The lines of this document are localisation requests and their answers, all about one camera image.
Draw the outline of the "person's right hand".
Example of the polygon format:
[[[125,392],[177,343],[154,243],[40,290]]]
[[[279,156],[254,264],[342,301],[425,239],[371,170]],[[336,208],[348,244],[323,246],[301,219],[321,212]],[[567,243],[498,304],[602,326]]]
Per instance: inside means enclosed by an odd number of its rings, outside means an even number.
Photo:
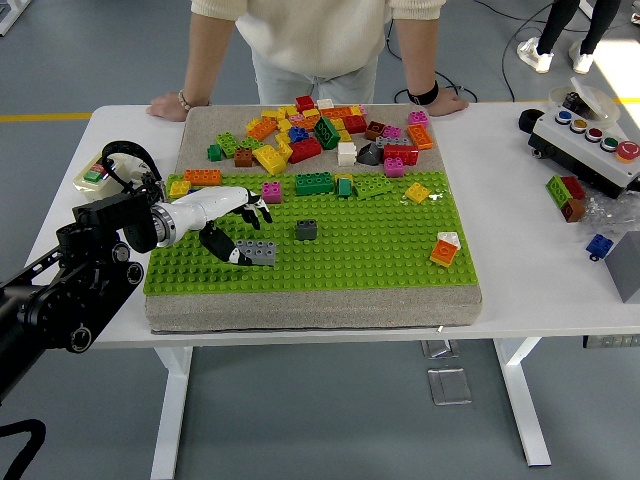
[[[180,103],[177,92],[168,92],[154,98],[147,107],[146,113],[172,122],[183,122],[188,114]]]

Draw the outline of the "person's left hand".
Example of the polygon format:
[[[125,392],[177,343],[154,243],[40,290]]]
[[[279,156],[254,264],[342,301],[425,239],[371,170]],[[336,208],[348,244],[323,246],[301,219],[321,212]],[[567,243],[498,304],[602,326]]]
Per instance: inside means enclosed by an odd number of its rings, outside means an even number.
[[[460,98],[454,90],[444,89],[438,92],[436,99],[426,106],[426,110],[432,117],[441,117],[463,111],[469,106],[469,102]]]

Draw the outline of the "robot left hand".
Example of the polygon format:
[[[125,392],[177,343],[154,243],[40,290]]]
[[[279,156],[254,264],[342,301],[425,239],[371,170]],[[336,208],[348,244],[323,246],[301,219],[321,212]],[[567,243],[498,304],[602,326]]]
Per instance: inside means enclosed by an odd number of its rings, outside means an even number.
[[[165,228],[165,238],[158,240],[159,246],[180,241],[187,231],[198,231],[201,245],[210,253],[221,261],[242,266],[250,266],[253,262],[216,227],[215,221],[232,212],[240,214],[246,223],[259,230],[256,212],[260,211],[267,223],[273,222],[262,197],[237,186],[205,187],[172,203],[158,203],[154,209]]]

